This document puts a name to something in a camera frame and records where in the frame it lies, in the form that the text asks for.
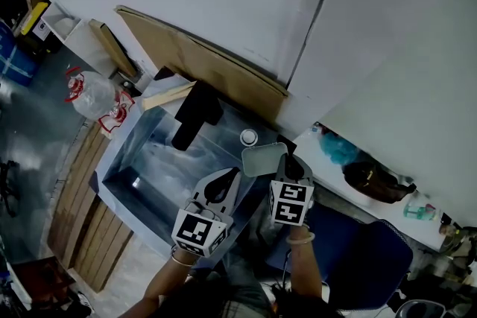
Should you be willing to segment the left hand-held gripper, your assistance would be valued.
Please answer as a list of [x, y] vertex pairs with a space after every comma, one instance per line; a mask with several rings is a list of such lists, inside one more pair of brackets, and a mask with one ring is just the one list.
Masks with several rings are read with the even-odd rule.
[[229, 237], [241, 182], [237, 167], [225, 168], [199, 180], [174, 223], [176, 245], [208, 258]]

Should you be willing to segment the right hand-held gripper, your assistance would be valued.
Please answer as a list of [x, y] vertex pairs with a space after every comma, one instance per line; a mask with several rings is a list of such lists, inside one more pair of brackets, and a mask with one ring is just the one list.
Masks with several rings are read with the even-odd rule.
[[301, 158], [284, 154], [270, 183], [271, 221], [301, 226], [313, 206], [314, 189], [311, 168]]

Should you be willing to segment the white square plate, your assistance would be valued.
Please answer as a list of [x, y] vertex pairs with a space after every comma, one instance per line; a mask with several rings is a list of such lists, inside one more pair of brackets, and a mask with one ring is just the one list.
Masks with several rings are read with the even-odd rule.
[[288, 152], [282, 142], [248, 147], [241, 153], [242, 167], [247, 177], [260, 177], [275, 174], [282, 156]]

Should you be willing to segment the person's right forearm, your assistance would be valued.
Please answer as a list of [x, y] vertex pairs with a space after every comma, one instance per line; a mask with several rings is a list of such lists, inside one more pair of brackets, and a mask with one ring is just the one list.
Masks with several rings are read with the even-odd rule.
[[[290, 233], [293, 231], [306, 232], [309, 229], [292, 226]], [[312, 242], [291, 246], [291, 289], [301, 296], [322, 298], [322, 281]]]

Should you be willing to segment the person's left forearm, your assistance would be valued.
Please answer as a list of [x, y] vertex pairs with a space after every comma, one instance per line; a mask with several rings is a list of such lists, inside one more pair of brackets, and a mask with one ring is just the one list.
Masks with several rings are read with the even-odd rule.
[[159, 298], [169, 296], [184, 285], [191, 267], [184, 267], [170, 258], [152, 278], [146, 288], [142, 302], [145, 303], [145, 315], [152, 314], [159, 307]]

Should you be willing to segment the teal plastic bag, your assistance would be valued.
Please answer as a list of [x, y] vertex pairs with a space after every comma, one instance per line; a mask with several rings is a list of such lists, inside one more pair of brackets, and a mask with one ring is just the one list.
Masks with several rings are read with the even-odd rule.
[[354, 144], [332, 132], [323, 134], [319, 142], [324, 154], [341, 167], [354, 162], [361, 152]]

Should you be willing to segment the round white drain stopper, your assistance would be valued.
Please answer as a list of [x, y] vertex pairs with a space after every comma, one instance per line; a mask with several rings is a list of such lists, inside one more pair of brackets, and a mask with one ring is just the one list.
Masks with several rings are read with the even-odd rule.
[[255, 130], [245, 129], [242, 130], [239, 139], [245, 147], [252, 147], [258, 142], [258, 134]]

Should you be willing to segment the stainless steel sink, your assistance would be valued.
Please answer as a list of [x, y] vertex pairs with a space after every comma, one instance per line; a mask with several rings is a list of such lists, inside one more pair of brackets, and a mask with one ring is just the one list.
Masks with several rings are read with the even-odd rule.
[[[174, 75], [151, 86], [159, 94], [186, 84]], [[180, 127], [175, 115], [186, 98], [150, 110], [135, 104], [96, 171], [97, 190], [103, 201], [149, 247], [163, 254], [175, 245], [172, 231], [177, 213], [186, 206], [199, 180], [221, 169], [237, 167], [241, 182], [233, 227], [210, 257], [201, 257], [201, 267], [214, 267], [230, 250], [273, 179], [272, 174], [252, 178], [244, 174], [241, 153], [248, 147], [240, 142], [242, 130], [252, 129], [258, 134], [253, 147], [275, 142], [287, 145], [275, 129], [217, 96], [224, 114], [215, 126], [205, 123], [186, 151], [171, 144]]]

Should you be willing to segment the pale bangle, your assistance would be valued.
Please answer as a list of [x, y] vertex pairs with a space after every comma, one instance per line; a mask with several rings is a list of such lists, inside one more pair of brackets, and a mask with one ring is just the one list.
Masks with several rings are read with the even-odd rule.
[[315, 234], [313, 232], [291, 232], [290, 235], [285, 239], [288, 244], [291, 246], [299, 246], [311, 243], [315, 239]]

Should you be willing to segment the gold bangle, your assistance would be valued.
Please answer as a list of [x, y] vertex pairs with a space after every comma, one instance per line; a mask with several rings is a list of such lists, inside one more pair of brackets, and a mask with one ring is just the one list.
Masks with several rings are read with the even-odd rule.
[[178, 245], [171, 248], [171, 259], [184, 267], [193, 267], [198, 260], [198, 256], [192, 252], [182, 249]]

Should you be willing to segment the black faucet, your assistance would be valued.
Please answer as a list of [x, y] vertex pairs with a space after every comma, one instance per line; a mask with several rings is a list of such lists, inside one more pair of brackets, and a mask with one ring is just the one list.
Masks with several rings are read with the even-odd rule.
[[171, 140], [172, 146], [177, 150], [186, 151], [201, 127], [205, 123], [215, 126], [223, 114], [215, 89], [207, 83], [198, 81], [175, 115], [180, 127]]

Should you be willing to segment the brown bag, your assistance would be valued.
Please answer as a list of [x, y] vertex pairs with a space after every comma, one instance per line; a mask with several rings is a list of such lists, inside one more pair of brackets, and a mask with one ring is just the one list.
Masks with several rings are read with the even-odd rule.
[[371, 162], [350, 163], [343, 167], [343, 175], [352, 188], [381, 203], [399, 202], [417, 190], [414, 183], [400, 184], [396, 177]]

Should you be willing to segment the person's grey trouser leg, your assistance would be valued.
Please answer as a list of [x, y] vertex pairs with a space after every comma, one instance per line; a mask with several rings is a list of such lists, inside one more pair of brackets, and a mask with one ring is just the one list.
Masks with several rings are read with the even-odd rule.
[[239, 254], [224, 258], [230, 296], [222, 318], [273, 318], [271, 302], [256, 279], [252, 265]]

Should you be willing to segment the light wooden strip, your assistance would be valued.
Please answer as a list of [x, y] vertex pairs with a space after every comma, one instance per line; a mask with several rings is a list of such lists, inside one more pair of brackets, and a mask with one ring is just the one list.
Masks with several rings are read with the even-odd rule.
[[166, 92], [144, 98], [142, 100], [142, 108], [143, 110], [150, 110], [157, 106], [162, 106], [163, 104], [168, 104], [181, 98], [186, 98], [195, 84], [196, 81], [193, 81], [186, 85], [169, 89]]

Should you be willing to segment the blue chair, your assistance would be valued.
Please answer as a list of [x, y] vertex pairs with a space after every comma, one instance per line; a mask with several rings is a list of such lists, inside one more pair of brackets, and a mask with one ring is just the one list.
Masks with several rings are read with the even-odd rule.
[[320, 203], [307, 214], [313, 248], [329, 304], [338, 310], [373, 310], [386, 305], [413, 260], [399, 230], [386, 220], [363, 223]]

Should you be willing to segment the large cardboard sheet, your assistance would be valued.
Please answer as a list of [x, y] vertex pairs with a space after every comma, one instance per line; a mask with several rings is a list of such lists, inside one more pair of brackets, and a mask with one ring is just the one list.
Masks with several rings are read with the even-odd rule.
[[128, 7], [115, 12], [157, 68], [168, 67], [184, 77], [201, 80], [231, 101], [274, 123], [287, 90], [260, 71], [202, 39]]

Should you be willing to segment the teal clear bottle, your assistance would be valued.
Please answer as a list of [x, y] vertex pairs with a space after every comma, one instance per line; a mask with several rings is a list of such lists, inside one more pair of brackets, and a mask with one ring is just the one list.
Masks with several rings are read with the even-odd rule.
[[411, 195], [403, 209], [404, 217], [415, 220], [436, 220], [437, 213], [438, 210], [430, 203], [429, 198], [417, 191]]

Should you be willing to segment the wooden plank pallet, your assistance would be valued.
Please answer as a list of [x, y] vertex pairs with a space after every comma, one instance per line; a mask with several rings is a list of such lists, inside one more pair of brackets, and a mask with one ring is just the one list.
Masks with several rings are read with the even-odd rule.
[[98, 123], [83, 123], [55, 185], [59, 194], [47, 236], [63, 267], [74, 269], [96, 293], [105, 288], [133, 237], [95, 190], [95, 169], [108, 144]]

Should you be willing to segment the long narrow cardboard box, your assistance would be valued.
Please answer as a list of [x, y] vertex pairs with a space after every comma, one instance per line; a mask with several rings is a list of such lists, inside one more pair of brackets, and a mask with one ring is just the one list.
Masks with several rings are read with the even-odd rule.
[[129, 77], [135, 77], [138, 71], [131, 59], [127, 56], [125, 49], [121, 43], [116, 39], [115, 35], [109, 27], [96, 19], [89, 20], [89, 26], [102, 44], [104, 50], [109, 54], [116, 67]]

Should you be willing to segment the dark brown stool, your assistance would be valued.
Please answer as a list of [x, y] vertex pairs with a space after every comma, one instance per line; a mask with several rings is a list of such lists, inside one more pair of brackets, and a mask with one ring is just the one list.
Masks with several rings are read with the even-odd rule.
[[20, 302], [28, 309], [48, 308], [66, 302], [75, 280], [56, 257], [47, 257], [21, 264], [9, 264], [11, 287]]

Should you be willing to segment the white open box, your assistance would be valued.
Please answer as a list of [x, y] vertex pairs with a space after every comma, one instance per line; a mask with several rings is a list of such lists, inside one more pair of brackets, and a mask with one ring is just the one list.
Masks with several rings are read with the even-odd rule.
[[111, 77], [116, 72], [115, 63], [86, 21], [64, 13], [55, 3], [47, 7], [41, 19], [70, 51], [98, 73]]

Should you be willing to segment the black floor stand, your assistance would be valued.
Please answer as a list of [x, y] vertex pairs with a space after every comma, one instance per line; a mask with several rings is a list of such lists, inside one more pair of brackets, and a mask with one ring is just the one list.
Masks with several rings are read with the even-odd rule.
[[0, 201], [4, 202], [7, 213], [11, 217], [16, 216], [18, 202], [20, 200], [19, 192], [10, 187], [8, 172], [11, 168], [18, 165], [13, 160], [6, 162], [0, 161]]

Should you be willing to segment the blue bin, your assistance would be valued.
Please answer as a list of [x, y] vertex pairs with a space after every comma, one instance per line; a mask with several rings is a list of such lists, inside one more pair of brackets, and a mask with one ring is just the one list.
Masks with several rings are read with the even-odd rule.
[[21, 50], [12, 30], [0, 20], [0, 75], [29, 86], [39, 66]]

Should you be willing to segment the black bin yellow lid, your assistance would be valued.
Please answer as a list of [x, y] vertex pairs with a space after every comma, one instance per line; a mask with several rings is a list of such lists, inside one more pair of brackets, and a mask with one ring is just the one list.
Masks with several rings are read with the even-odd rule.
[[42, 15], [48, 7], [49, 3], [46, 1], [37, 3], [21, 26], [19, 39], [23, 46], [35, 55], [57, 53], [62, 45], [50, 27], [42, 20]]

